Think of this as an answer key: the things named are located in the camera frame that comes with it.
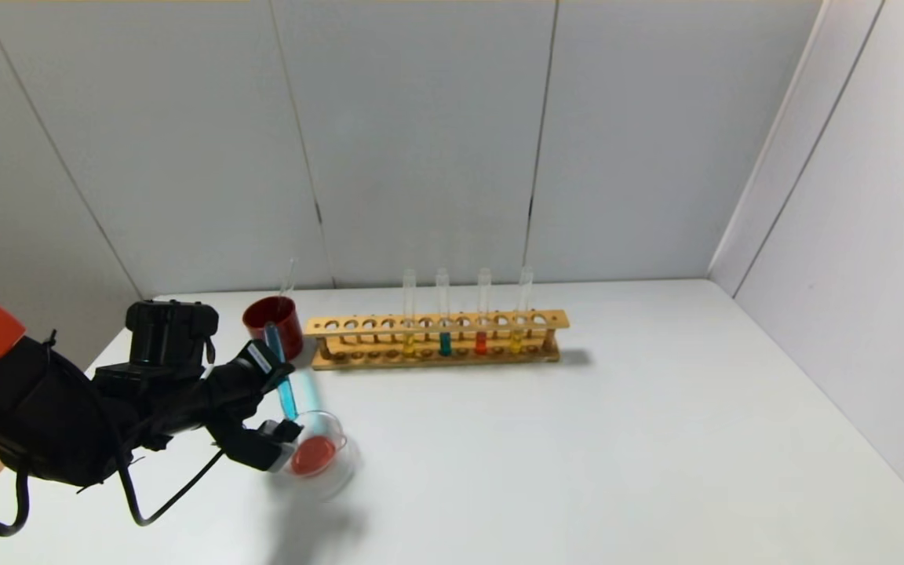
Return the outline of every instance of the table surface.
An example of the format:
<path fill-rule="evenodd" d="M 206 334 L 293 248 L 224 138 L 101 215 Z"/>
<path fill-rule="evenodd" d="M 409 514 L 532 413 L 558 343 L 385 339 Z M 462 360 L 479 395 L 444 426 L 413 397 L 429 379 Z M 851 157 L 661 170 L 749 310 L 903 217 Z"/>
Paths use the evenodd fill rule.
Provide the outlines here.
<path fill-rule="evenodd" d="M 453 307 L 472 310 L 475 292 L 452 289 Z M 496 287 L 494 307 L 513 293 Z M 265 294 L 179 299 L 219 311 L 225 362 Z M 386 314 L 402 294 L 295 300 L 304 317 Z M 315 373 L 362 454 L 329 503 L 224 459 L 139 528 L 116 476 L 82 494 L 33 480 L 29 522 L 0 539 L 0 563 L 904 565 L 901 480 L 717 286 L 539 285 L 534 300 L 570 316 L 559 364 Z M 125 361 L 129 341 L 121 332 L 97 365 Z M 280 415 L 268 395 L 254 421 Z M 213 453 L 203 430 L 145 453 L 132 466 L 143 511 Z M 0 519 L 14 511 L 3 472 Z"/>

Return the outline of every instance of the white wall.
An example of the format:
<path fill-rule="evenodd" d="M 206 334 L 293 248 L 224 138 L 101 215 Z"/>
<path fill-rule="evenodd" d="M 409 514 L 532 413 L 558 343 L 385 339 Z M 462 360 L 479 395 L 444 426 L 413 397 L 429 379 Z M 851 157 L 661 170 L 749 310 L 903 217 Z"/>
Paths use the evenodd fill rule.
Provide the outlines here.
<path fill-rule="evenodd" d="M 0 50 L 0 305 L 86 367 L 137 298 Z"/>
<path fill-rule="evenodd" d="M 885 3 L 736 300 L 904 479 L 904 1 Z"/>
<path fill-rule="evenodd" d="M 275 7 L 338 285 L 517 279 L 553 3 Z"/>
<path fill-rule="evenodd" d="M 290 257 L 299 286 L 705 275 L 818 0 L 562 2 L 544 109 L 555 8 L 3 2 L 0 36 L 146 296 Z"/>
<path fill-rule="evenodd" d="M 763 153 L 710 265 L 734 296 L 829 119 L 883 0 L 825 0 Z"/>
<path fill-rule="evenodd" d="M 818 5 L 560 3 L 528 241 L 537 273 L 706 275 Z"/>
<path fill-rule="evenodd" d="M 270 7 L 0 3 L 0 35 L 141 293 L 329 286 Z"/>

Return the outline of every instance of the wooden test tube rack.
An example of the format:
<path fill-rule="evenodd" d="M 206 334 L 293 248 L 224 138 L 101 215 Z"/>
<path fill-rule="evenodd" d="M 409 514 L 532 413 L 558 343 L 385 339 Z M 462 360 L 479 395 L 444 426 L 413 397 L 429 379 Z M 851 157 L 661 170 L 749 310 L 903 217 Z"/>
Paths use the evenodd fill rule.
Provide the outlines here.
<path fill-rule="evenodd" d="M 312 368 L 319 371 L 343 369 L 391 369 L 398 367 L 439 367 L 449 365 L 494 365 L 541 363 L 560 360 L 556 330 L 570 328 L 563 310 L 525 312 L 524 323 L 512 324 L 514 312 L 491 312 L 485 326 L 477 312 L 450 315 L 451 326 L 439 326 L 440 315 L 417 315 L 416 324 L 406 328 L 401 315 L 348 315 L 340 318 L 312 318 L 305 335 L 315 337 L 316 354 Z M 487 332 L 487 354 L 476 353 L 478 330 Z M 523 332 L 521 351 L 512 353 L 512 331 Z M 439 334 L 452 337 L 452 355 L 439 355 Z M 406 334 L 414 334 L 414 353 L 404 355 Z"/>

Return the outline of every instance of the glass test tube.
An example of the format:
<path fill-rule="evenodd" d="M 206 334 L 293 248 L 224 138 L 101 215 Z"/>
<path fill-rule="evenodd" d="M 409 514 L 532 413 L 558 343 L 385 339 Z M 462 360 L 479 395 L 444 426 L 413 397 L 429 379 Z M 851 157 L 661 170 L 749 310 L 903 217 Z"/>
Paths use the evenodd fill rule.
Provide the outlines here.
<path fill-rule="evenodd" d="M 481 268 L 480 275 L 476 278 L 476 286 L 479 290 L 479 297 L 476 305 L 477 325 L 480 329 L 476 332 L 476 351 L 477 355 L 487 354 L 487 325 L 490 324 L 490 269 Z"/>
<path fill-rule="evenodd" d="M 449 272 L 445 268 L 438 269 L 438 275 L 435 276 L 435 287 L 438 289 L 438 324 L 447 330 L 452 325 L 452 319 L 449 318 Z M 449 332 L 438 333 L 439 349 L 438 353 L 442 357 L 452 355 L 452 334 Z"/>
<path fill-rule="evenodd" d="M 532 298 L 532 268 L 524 267 L 521 269 L 521 278 L 518 279 L 518 308 L 512 316 L 512 325 L 523 324 L 527 319 L 525 315 L 528 312 L 528 303 Z M 512 340 L 508 343 L 508 349 L 512 353 L 521 353 L 521 339 L 525 335 L 525 330 L 514 328 L 512 330 Z"/>
<path fill-rule="evenodd" d="M 414 326 L 414 293 L 417 290 L 417 275 L 412 268 L 403 272 L 403 325 Z M 403 335 L 403 354 L 412 357 L 414 354 L 414 334 Z"/>

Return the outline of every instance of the red liquid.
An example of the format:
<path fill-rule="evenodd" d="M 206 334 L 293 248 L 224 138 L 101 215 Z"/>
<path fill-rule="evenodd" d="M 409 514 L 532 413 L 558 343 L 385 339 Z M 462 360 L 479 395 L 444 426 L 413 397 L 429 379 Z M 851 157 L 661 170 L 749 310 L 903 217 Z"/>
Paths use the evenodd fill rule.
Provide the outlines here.
<path fill-rule="evenodd" d="M 326 436 L 309 437 L 291 457 L 291 471 L 295 475 L 312 475 L 320 472 L 334 460 L 337 447 Z"/>

